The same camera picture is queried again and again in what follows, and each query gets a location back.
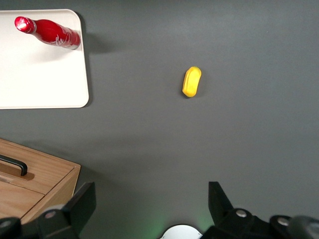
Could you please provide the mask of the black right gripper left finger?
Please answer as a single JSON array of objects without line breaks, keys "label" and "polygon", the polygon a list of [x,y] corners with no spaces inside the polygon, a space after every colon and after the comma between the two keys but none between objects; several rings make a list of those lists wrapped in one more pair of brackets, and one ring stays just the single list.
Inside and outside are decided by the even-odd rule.
[{"label": "black right gripper left finger", "polygon": [[94,182],[86,182],[64,205],[46,210],[37,219],[41,239],[78,239],[96,209]]}]

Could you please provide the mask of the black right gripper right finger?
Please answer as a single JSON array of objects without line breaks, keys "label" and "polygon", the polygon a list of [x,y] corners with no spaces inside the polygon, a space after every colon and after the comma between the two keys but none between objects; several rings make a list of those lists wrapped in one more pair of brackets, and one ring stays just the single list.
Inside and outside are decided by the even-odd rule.
[{"label": "black right gripper right finger", "polygon": [[214,225],[205,239],[269,239],[269,224],[245,209],[234,208],[218,182],[209,182],[208,207]]}]

